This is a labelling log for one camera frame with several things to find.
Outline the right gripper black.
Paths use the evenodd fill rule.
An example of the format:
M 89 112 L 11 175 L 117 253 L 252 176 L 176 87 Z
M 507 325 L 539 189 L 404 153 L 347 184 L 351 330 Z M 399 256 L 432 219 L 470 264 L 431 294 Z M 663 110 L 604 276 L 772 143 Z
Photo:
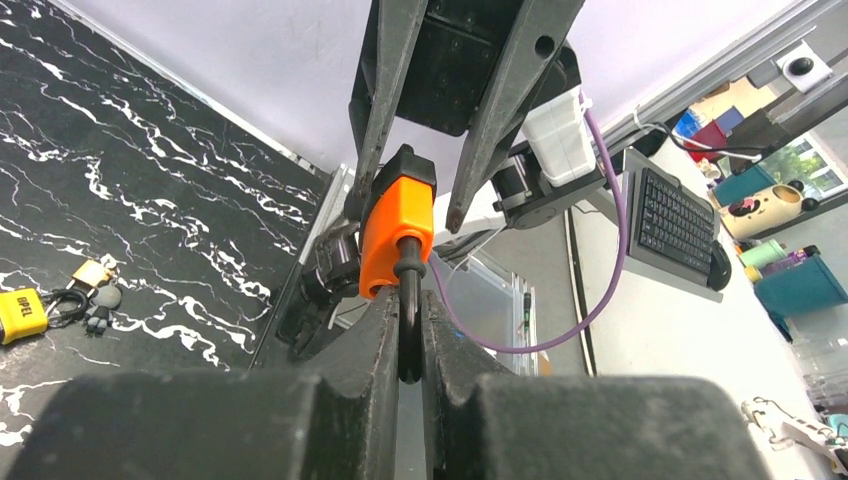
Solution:
M 465 142 L 445 227 L 456 234 L 527 114 L 580 84 L 567 35 L 582 1 L 373 0 L 349 118 L 357 153 L 345 217 L 358 222 L 393 121 Z

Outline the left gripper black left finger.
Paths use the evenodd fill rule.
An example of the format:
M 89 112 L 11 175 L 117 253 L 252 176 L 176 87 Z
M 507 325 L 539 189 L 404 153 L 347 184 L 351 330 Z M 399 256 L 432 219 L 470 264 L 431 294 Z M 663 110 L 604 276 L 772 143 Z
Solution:
M 12 479 L 390 479 L 397 295 L 297 366 L 80 376 L 13 461 Z

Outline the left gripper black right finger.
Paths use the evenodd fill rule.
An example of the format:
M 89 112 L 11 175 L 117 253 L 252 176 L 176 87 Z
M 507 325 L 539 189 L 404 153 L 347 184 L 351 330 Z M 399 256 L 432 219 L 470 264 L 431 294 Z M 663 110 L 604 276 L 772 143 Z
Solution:
M 422 297 L 432 479 L 765 479 L 728 394 L 704 379 L 520 376 Z

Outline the small brass padlock with figurine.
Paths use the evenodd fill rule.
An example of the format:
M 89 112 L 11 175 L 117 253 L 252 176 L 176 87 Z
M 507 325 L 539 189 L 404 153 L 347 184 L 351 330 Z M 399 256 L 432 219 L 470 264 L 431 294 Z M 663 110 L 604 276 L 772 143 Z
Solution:
M 72 275 L 68 289 L 80 290 L 86 294 L 108 284 L 117 277 L 117 260 L 107 254 L 99 260 L 87 259 Z

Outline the yellow Opel padlock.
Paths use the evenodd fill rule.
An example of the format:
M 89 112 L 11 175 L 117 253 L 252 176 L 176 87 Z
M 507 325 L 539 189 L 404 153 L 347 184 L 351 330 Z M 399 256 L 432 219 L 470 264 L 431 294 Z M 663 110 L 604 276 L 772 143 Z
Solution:
M 70 310 L 51 315 L 52 303 L 73 302 Z M 41 295 L 34 288 L 1 293 L 1 344 L 43 334 L 48 329 L 63 328 L 80 319 L 89 306 L 88 297 L 76 289 L 57 289 Z

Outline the orange black Opel padlock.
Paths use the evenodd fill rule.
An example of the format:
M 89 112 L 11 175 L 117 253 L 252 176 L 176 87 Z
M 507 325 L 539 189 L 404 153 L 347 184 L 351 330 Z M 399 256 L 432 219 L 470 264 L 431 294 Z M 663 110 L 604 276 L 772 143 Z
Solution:
M 436 190 L 435 164 L 404 144 L 375 176 L 361 218 L 359 293 L 373 299 L 397 289 L 398 376 L 407 384 L 422 375 L 421 292 Z

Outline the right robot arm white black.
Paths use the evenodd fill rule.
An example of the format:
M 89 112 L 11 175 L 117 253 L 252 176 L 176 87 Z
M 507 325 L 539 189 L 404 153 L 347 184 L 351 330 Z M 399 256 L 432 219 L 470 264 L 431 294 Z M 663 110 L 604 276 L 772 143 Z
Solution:
M 393 121 L 463 139 L 445 225 L 458 233 L 474 195 L 492 187 L 507 226 L 529 229 L 561 213 L 577 187 L 554 176 L 532 118 L 578 90 L 567 42 L 579 1 L 375 1 L 349 117 L 358 165 L 344 215 L 363 223 Z

